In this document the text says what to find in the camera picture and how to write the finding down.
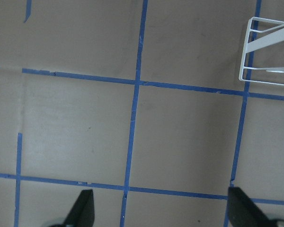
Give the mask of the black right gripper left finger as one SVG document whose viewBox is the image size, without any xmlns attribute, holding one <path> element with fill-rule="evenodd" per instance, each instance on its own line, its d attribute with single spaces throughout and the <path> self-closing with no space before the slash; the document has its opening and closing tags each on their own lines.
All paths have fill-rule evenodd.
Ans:
<svg viewBox="0 0 284 227">
<path fill-rule="evenodd" d="M 95 221 L 93 190 L 82 190 L 64 220 L 63 227 L 92 227 Z"/>
</svg>

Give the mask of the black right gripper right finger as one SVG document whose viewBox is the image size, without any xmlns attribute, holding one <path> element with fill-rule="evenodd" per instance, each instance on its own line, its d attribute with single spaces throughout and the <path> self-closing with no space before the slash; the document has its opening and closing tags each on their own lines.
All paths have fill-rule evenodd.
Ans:
<svg viewBox="0 0 284 227">
<path fill-rule="evenodd" d="M 239 187 L 228 188 L 228 219 L 233 227 L 271 227 L 268 217 Z"/>
</svg>

